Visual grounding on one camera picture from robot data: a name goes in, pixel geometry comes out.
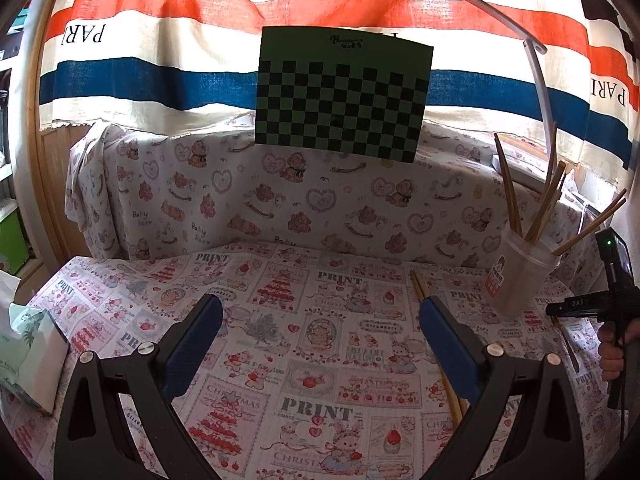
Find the striped curtain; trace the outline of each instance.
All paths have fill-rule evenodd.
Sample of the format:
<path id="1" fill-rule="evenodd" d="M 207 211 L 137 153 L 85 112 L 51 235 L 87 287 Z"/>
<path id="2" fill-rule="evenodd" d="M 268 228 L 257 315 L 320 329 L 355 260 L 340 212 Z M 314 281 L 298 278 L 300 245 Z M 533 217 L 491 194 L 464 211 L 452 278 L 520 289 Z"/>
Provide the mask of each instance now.
<path id="1" fill-rule="evenodd" d="M 611 1 L 485 1 L 548 46 L 540 61 L 559 153 L 622 181 L 639 129 L 639 75 Z M 522 41 L 462 0 L 57 0 L 41 127 L 102 119 L 175 135 L 247 113 L 265 25 L 359 28 L 433 45 L 426 118 L 544 146 Z"/>

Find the clear plastic container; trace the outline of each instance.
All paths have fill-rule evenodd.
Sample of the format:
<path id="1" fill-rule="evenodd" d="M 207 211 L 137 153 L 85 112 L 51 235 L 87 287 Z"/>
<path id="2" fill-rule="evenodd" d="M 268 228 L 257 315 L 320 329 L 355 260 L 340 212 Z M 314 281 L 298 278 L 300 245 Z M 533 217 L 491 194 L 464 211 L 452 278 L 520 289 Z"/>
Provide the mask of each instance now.
<path id="1" fill-rule="evenodd" d="M 560 263 L 560 256 L 551 254 L 555 248 L 546 237 L 534 247 L 507 224 L 502 229 L 497 261 L 482 285 L 484 300 L 504 317 L 520 316 Z"/>

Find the checkerboard calibration board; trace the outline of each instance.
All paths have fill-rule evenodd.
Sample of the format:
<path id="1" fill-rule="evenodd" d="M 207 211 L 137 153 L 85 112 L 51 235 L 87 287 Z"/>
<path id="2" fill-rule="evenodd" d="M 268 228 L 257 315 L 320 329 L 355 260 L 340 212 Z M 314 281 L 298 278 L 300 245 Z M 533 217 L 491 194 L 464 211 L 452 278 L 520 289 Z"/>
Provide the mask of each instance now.
<path id="1" fill-rule="evenodd" d="M 265 27 L 255 142 L 413 162 L 433 47 L 325 27 Z"/>

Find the blue stripe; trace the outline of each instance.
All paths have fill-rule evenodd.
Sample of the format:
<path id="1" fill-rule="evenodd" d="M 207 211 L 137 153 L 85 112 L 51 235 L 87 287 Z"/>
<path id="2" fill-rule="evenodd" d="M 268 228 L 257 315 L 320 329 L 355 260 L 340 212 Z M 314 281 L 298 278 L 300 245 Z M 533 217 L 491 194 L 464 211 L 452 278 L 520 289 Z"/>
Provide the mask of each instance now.
<path id="1" fill-rule="evenodd" d="M 40 78 L 40 104 L 110 96 L 155 101 L 176 110 L 212 103 L 255 108 L 256 81 L 256 72 L 186 72 L 133 57 L 63 61 Z M 561 130 L 613 153 L 627 167 L 631 142 L 619 119 L 589 110 L 587 101 L 567 92 L 549 89 L 549 98 Z M 542 120 L 533 83 L 477 72 L 433 70 L 427 104 L 487 108 Z"/>

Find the finger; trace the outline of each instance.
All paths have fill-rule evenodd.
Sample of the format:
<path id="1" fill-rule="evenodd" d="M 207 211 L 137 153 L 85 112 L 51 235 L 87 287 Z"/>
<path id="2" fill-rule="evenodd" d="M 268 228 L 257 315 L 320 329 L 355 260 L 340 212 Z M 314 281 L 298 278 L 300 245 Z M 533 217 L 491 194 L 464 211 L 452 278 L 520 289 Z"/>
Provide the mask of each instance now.
<path id="1" fill-rule="evenodd" d="M 622 348 L 618 348 L 617 346 L 613 346 L 611 343 L 602 343 L 598 347 L 598 354 L 605 359 L 622 359 L 623 353 Z"/>
<path id="2" fill-rule="evenodd" d="M 611 343 L 613 342 L 614 333 L 612 330 L 605 328 L 605 326 L 601 326 L 598 329 L 598 339 L 603 343 Z"/>
<path id="3" fill-rule="evenodd" d="M 607 372 L 621 372 L 625 367 L 622 359 L 600 359 L 600 368 Z"/>
<path id="4" fill-rule="evenodd" d="M 602 372 L 602 380 L 603 381 L 613 381 L 614 379 L 617 379 L 618 377 L 620 377 L 620 372 L 608 372 L 608 371 L 603 371 Z"/>
<path id="5" fill-rule="evenodd" d="M 634 319 L 626 329 L 625 342 L 628 343 L 634 339 L 640 339 L 640 318 Z"/>

